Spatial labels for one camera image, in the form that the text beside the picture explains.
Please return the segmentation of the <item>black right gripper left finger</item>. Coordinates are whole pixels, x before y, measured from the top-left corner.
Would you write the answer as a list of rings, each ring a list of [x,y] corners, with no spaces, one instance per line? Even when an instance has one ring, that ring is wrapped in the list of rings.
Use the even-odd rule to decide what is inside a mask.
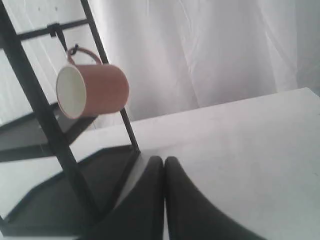
[[[162,240],[164,234],[164,163],[152,156],[136,185],[83,240]]]

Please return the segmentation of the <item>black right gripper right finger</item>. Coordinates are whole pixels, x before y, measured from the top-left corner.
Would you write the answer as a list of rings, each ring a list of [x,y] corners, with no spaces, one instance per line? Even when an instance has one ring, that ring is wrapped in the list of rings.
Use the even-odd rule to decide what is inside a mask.
[[[179,160],[169,156],[164,163],[165,203],[171,240],[259,240],[215,207],[188,177]]]

